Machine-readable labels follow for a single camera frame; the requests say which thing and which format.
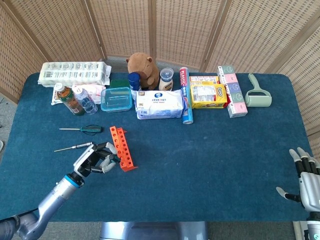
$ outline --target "bottle cap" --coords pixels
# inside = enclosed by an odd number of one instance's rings
[[[129,82],[138,82],[140,81],[140,75],[137,72],[129,73],[128,75]]]
[[[82,91],[83,91],[83,88],[80,87],[80,86],[74,86],[74,87],[72,88],[72,91],[73,91],[75,94],[81,94]]]
[[[61,82],[58,82],[54,85],[53,89],[55,91],[61,92],[65,89],[65,86]]]
[[[170,82],[174,76],[174,70],[170,67],[166,67],[160,71],[160,77],[165,82]]]

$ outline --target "plastic bottle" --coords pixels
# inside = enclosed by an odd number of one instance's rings
[[[77,99],[87,114],[95,114],[98,111],[97,105],[92,100],[87,90],[83,89],[81,86],[76,86],[72,88],[72,90],[74,91],[75,99]]]
[[[140,75],[137,72],[132,72],[128,75],[128,80],[131,89],[131,95],[133,100],[136,100],[137,91],[141,91]]]
[[[174,81],[172,80],[173,76],[174,70],[170,67],[166,67],[160,71],[160,91],[172,91],[172,88],[174,87]]]
[[[54,85],[54,90],[57,91],[57,96],[59,99],[74,115],[81,116],[85,114],[85,110],[76,100],[74,92],[71,90],[71,88],[64,87],[61,82],[58,82]]]

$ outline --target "white packaging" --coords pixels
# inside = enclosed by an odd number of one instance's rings
[[[206,83],[219,84],[218,76],[189,76],[190,85],[201,85]]]
[[[95,104],[101,104],[101,92],[106,89],[103,85],[96,84],[84,84],[81,85],[83,89],[85,89]],[[62,101],[57,96],[57,91],[53,90],[51,105],[61,104]]]
[[[184,100],[181,90],[138,91],[135,111],[138,119],[181,118]]]
[[[110,73],[111,66],[102,61],[45,62],[38,84],[54,87],[56,83],[62,83],[70,88],[83,84],[110,85]]]

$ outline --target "white jar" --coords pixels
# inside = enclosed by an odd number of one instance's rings
[[[170,67],[166,67],[160,71],[160,91],[172,91],[174,87],[174,81],[172,77],[174,76],[174,70]]]

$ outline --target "pink box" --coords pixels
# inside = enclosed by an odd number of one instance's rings
[[[247,106],[244,102],[230,102],[227,109],[230,118],[243,117],[248,113]]]
[[[235,73],[219,75],[219,81],[221,84],[237,83],[238,79]]]

